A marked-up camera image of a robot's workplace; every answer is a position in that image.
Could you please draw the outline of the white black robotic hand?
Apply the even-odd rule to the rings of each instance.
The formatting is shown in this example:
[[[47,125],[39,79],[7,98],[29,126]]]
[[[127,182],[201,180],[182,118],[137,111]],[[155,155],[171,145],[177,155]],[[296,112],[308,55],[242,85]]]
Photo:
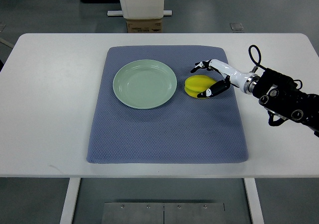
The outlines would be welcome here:
[[[199,92],[195,96],[199,99],[217,96],[229,89],[231,85],[238,87],[245,94],[252,94],[254,86],[260,79],[260,77],[255,73],[242,73],[237,69],[231,67],[227,63],[224,63],[217,59],[211,59],[195,63],[195,67],[191,70],[191,73],[194,73],[199,69],[216,71],[224,78],[223,80],[220,80],[215,84],[211,85],[209,88]]]

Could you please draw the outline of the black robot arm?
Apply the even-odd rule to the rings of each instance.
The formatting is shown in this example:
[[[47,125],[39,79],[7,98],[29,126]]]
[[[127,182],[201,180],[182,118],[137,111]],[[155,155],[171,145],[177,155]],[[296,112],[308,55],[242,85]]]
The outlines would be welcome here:
[[[270,126],[280,126],[286,120],[301,123],[319,135],[319,96],[301,91],[303,83],[293,78],[265,68],[261,65],[261,52],[256,45],[248,48],[249,56],[255,67],[264,70],[262,76],[247,81],[247,91],[259,99],[269,115]]]

